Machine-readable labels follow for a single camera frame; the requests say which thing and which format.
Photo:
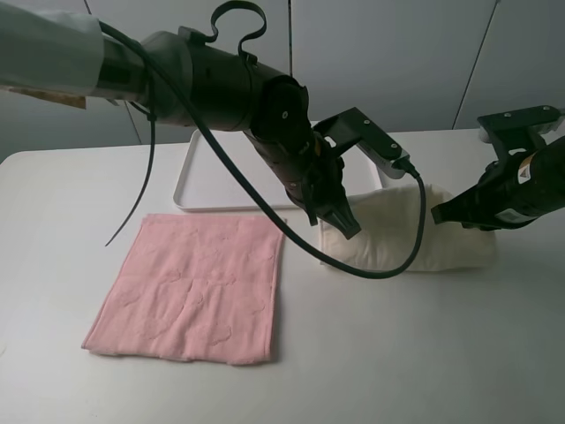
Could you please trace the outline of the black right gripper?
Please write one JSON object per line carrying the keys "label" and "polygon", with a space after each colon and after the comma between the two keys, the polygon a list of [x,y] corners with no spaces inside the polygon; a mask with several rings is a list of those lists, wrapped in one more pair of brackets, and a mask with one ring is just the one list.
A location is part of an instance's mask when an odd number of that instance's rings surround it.
{"label": "black right gripper", "polygon": [[533,222],[536,217],[519,212],[513,200],[517,170],[516,161],[491,163],[474,187],[431,209],[434,222],[481,231],[514,230]]}

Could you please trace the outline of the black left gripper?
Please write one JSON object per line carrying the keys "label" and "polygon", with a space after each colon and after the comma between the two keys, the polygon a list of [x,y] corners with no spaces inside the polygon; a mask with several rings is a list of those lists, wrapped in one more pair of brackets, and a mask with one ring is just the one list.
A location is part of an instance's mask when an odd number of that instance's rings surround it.
{"label": "black left gripper", "polygon": [[282,167],[282,182],[295,205],[303,209],[311,226],[323,220],[352,239],[361,232],[342,185],[344,163],[329,156],[330,145],[317,145],[295,155]]}

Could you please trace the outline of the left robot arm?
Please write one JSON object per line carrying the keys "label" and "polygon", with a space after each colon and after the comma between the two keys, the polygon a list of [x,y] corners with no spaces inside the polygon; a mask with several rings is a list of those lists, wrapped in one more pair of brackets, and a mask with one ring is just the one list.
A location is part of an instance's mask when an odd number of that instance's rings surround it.
{"label": "left robot arm", "polygon": [[311,224],[359,230],[343,188],[343,160],[310,125],[308,93],[290,75],[215,35],[182,27],[136,42],[96,17],[1,6],[1,82],[63,95],[125,100],[155,123],[242,132]]}

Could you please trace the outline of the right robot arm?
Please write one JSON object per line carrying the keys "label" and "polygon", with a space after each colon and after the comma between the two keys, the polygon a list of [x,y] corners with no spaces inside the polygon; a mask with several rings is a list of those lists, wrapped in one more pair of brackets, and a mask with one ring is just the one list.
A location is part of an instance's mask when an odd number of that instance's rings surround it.
{"label": "right robot arm", "polygon": [[564,207],[564,139],[490,163],[478,183],[432,208],[436,224],[514,230]]}

